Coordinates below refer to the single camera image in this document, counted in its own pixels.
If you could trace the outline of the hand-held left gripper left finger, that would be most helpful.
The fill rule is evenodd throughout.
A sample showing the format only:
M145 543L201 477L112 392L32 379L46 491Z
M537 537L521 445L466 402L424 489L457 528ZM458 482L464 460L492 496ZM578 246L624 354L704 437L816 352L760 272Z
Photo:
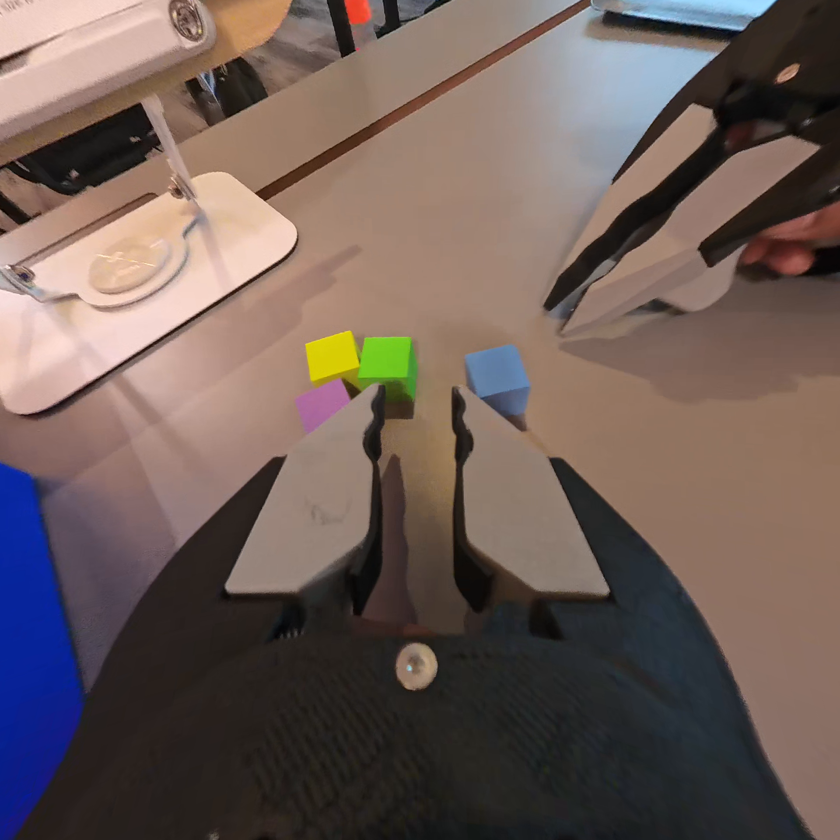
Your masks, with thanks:
M226 582L360 615L382 572L385 387L367 386L287 454Z

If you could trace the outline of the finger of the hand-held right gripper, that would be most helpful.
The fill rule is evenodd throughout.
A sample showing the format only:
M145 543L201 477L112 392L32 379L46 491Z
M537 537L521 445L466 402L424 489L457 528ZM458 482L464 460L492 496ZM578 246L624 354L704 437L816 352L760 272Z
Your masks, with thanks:
M653 300L680 312L710 307L732 285L743 246L710 268L700 243L817 151L817 145L757 145L735 154L651 238L586 288L560 333L570 337Z
M551 312L575 301L603 269L649 238L722 155L714 112L692 103L616 175L568 254L543 303Z

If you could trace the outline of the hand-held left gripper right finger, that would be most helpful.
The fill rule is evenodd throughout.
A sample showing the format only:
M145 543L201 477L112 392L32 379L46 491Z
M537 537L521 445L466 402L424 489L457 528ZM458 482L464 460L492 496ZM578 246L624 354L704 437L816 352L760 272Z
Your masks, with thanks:
M608 598L550 457L465 386L451 394L454 575L469 608Z

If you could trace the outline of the purple foam cube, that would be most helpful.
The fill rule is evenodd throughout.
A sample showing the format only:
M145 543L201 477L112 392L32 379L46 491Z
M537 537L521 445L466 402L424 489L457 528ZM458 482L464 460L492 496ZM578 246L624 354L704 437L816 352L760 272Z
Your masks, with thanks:
M294 403L304 434L314 432L350 402L348 386L341 378L297 396Z

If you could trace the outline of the blue foam cube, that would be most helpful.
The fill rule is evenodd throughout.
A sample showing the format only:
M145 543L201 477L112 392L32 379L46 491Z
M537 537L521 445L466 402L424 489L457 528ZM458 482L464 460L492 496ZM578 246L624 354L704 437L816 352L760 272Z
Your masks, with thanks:
M505 417L527 412L531 382L518 348L505 344L465 355L468 388Z

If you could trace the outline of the yellow foam cube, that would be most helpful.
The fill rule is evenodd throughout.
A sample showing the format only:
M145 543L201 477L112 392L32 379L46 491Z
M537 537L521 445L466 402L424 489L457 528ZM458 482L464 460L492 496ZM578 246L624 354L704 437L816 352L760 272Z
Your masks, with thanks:
M308 342L304 346L313 386L342 380L359 387L361 351L352 331L346 330Z

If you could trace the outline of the green foam cube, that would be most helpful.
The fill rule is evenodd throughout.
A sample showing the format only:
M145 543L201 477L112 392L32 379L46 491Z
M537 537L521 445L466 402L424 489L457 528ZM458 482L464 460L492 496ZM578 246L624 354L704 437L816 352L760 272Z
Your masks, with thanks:
M414 402L418 364L414 341L410 337L367 337L364 339L358 387L385 387L389 403Z

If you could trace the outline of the person's right hand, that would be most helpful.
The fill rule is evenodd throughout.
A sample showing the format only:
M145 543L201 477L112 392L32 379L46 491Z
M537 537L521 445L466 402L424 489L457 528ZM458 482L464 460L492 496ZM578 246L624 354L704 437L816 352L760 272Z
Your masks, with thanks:
M743 250L739 267L781 277L830 274L838 268L839 203L765 229Z

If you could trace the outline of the silver metal device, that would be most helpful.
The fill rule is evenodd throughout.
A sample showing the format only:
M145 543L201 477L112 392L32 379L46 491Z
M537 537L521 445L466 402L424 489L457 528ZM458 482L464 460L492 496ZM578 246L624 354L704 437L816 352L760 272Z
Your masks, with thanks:
M743 31L773 1L591 1L594 10L621 18L678 27Z

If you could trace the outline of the white document stand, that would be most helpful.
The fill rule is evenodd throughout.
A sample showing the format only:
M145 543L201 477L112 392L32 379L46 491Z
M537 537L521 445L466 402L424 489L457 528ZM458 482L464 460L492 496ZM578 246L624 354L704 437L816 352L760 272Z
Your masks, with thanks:
M294 224L191 175L159 96L261 46L290 2L138 4L2 49L2 164L140 105L162 150L2 237L2 408L45 412L288 257Z

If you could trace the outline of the blue plastic bin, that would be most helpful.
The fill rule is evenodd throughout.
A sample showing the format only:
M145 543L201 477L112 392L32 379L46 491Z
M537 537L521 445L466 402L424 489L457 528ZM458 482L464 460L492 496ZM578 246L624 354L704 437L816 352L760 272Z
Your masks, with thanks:
M1 838L54 777L84 692L35 479L1 466Z

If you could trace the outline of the black office chair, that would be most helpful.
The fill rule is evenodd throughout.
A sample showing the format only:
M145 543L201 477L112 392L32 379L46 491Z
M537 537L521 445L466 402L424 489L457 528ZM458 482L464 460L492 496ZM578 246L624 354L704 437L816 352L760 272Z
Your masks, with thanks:
M145 111L136 105L2 164L2 234L161 150Z

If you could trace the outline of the black box white label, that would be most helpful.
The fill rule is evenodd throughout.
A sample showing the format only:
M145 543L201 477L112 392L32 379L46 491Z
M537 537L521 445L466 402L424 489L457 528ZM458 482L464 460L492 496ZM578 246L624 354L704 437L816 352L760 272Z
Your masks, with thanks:
M186 80L185 89L210 127L268 98L256 69L244 57Z

